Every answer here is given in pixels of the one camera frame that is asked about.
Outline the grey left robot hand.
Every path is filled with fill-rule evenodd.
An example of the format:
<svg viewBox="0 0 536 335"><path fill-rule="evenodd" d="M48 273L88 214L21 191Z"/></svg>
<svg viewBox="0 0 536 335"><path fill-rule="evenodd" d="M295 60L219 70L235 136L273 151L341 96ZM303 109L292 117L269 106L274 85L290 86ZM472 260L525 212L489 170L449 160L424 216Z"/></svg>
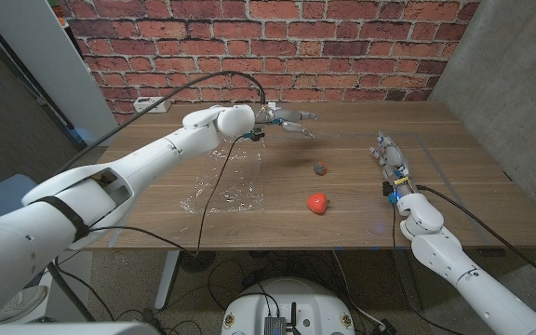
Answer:
<svg viewBox="0 0 536 335"><path fill-rule="evenodd" d="M277 106L274 102L263 104L255 116L253 131L262 133L268 126L281 127L286 132L300 133L304 137L313 137L314 134L307 127L300 124L300 121L309 119L316 120L318 116L305 111L288 110Z"/></svg>

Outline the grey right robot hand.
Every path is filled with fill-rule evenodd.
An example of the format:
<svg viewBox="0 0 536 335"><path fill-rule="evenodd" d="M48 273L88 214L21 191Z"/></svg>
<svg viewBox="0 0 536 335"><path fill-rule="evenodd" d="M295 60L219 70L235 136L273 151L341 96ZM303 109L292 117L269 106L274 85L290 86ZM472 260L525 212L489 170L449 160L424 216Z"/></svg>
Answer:
<svg viewBox="0 0 536 335"><path fill-rule="evenodd" d="M380 130L377 143L377 148L369 149L382 168L382 194L395 204L403 196L416 193L417 187L409 173L409 161L394 140Z"/></svg>

